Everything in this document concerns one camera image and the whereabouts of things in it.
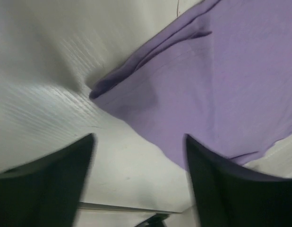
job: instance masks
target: cloth fold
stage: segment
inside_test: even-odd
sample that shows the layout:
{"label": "cloth fold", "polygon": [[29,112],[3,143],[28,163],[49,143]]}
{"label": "cloth fold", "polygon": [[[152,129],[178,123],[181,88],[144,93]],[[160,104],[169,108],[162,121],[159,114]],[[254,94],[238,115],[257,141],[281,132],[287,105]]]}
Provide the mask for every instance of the cloth fold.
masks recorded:
{"label": "cloth fold", "polygon": [[292,0],[205,0],[90,98],[186,169],[183,136],[245,164],[292,133]]}

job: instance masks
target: black object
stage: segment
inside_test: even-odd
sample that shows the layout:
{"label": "black object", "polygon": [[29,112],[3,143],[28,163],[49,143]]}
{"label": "black object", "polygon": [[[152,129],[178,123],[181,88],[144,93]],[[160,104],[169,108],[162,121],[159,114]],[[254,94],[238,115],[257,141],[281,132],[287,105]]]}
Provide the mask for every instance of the black object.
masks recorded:
{"label": "black object", "polygon": [[71,227],[93,147],[89,134],[0,174],[0,227]]}
{"label": "black object", "polygon": [[292,227],[292,179],[246,169],[186,136],[202,227]]}
{"label": "black object", "polygon": [[166,227],[164,220],[168,217],[168,214],[155,214],[149,219],[138,224],[136,227]]}

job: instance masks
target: folded cloth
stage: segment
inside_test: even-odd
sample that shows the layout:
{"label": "folded cloth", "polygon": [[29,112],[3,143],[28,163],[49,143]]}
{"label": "folded cloth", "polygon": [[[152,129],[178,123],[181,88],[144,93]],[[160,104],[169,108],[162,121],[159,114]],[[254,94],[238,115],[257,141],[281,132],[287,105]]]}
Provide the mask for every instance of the folded cloth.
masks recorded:
{"label": "folded cloth", "polygon": [[186,169],[191,134],[239,164],[292,133],[292,0],[205,0],[90,98]]}

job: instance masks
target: purple cloth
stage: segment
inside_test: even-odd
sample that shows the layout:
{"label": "purple cloth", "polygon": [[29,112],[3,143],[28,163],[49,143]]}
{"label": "purple cloth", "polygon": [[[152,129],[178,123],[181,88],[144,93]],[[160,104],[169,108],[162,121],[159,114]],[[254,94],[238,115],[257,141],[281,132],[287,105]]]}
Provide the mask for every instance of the purple cloth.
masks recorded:
{"label": "purple cloth", "polygon": [[205,0],[90,98],[186,169],[183,135],[239,164],[292,133],[292,0]]}

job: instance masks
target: lavender fabric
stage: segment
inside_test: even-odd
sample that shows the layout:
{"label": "lavender fabric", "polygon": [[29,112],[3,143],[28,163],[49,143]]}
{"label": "lavender fabric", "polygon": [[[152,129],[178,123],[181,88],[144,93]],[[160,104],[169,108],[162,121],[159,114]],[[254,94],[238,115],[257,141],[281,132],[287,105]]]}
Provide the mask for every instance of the lavender fabric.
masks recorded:
{"label": "lavender fabric", "polygon": [[292,133],[292,0],[205,0],[90,98],[186,169],[191,134],[239,164]]}

